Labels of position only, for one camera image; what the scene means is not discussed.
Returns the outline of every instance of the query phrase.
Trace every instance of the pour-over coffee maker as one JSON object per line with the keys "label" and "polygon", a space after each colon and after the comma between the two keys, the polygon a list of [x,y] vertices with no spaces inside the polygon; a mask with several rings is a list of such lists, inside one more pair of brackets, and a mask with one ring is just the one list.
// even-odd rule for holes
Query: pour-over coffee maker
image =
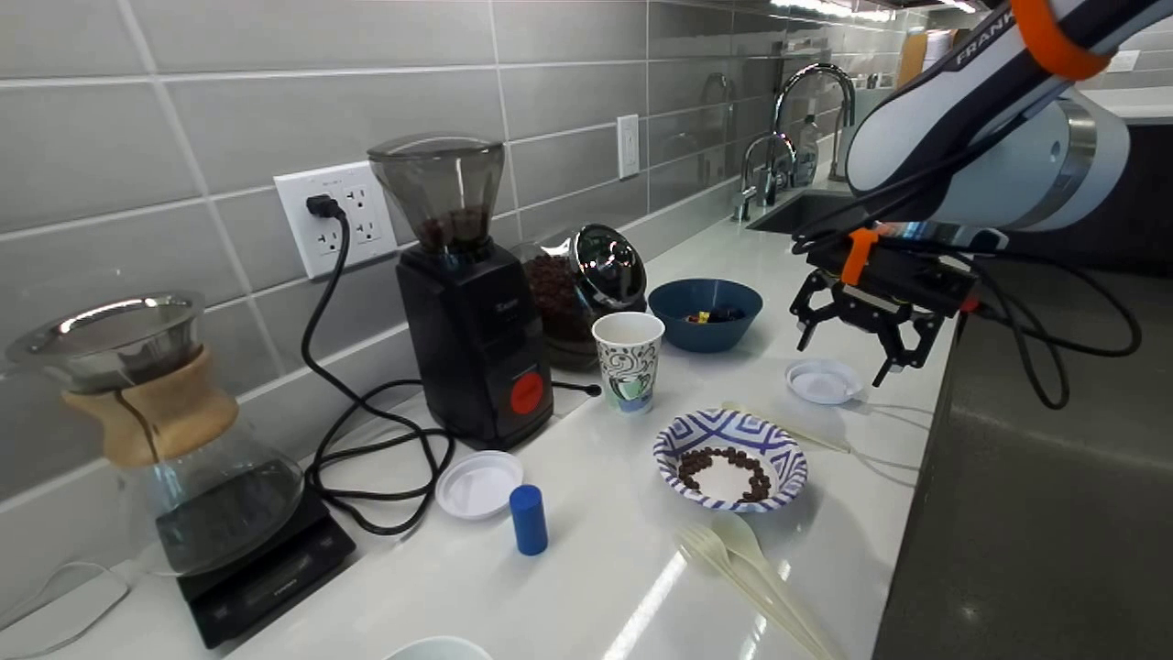
{"label": "pour-over coffee maker", "polygon": [[501,143],[436,136],[366,154],[417,233],[399,291],[434,418],[480,449],[523,442],[555,397],[523,269],[488,233]]}
{"label": "pour-over coffee maker", "polygon": [[258,629],[357,549],[304,482],[236,430],[191,293],[110,302],[22,332],[8,358],[61,383],[146,495],[206,645]]}

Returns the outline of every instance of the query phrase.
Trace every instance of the wall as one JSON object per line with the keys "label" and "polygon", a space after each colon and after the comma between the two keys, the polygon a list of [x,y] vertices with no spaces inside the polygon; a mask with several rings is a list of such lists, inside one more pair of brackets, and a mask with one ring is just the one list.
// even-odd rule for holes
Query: wall
{"label": "wall", "polygon": [[[505,139],[500,243],[633,225],[733,174],[776,79],[890,31],[825,31],[766,0],[3,0],[0,346],[144,291],[196,291],[241,427],[317,440],[342,398],[298,358],[319,297],[273,177],[361,163],[413,132]],[[612,119],[642,112],[645,174],[615,180]],[[410,375],[392,260],[344,279],[319,357]],[[0,376],[0,500],[96,458],[54,386]]]}

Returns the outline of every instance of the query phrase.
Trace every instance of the white countertop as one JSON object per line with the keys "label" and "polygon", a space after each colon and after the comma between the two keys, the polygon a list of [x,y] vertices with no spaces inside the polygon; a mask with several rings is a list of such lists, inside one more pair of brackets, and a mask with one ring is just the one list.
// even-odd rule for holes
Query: white countertop
{"label": "white countertop", "polygon": [[[364,559],[348,571],[232,656],[380,660],[427,634],[474,637],[500,660],[802,656],[737,590],[676,555],[680,530],[703,522],[703,510],[660,485],[652,436],[676,416],[722,405],[881,458],[863,463],[805,442],[810,485],[799,501],[750,522],[834,645],[843,656],[873,656],[917,482],[913,471],[890,463],[922,464],[952,326],[942,330],[925,372],[890,375],[873,391],[873,405],[900,407],[825,409],[793,398],[780,386],[780,368],[799,342],[790,302],[805,279],[790,240],[719,225],[658,258],[649,275],[652,287],[680,275],[742,279],[766,297],[766,308],[726,357],[665,346],[658,398],[642,416],[559,391],[559,422],[517,452],[529,482],[545,495],[551,549],[543,559],[515,549],[509,517],[466,526],[434,510],[407,541],[364,539]],[[825,324],[802,357],[843,358],[870,383],[881,368],[881,342]],[[344,482],[396,486],[417,485],[417,474],[422,458],[407,452],[348,464]],[[208,653],[199,645],[176,582],[144,574],[110,620],[60,656],[188,660]]]}

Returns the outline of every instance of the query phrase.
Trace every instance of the glass cup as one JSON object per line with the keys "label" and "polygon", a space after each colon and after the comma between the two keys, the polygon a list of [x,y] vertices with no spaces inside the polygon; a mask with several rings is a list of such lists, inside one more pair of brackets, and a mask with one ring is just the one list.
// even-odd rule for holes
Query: glass cup
{"label": "glass cup", "polygon": [[642,409],[652,398],[660,372],[665,324],[649,310],[612,310],[592,326],[597,346],[600,389],[619,409]]}

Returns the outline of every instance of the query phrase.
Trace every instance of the blue and white plate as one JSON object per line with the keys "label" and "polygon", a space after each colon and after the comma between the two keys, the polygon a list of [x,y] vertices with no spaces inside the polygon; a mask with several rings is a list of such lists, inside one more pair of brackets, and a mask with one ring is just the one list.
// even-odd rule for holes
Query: blue and white plate
{"label": "blue and white plate", "polygon": [[652,453],[669,486],[703,510],[769,513],[805,485],[802,449],[743,409],[682,416]]}

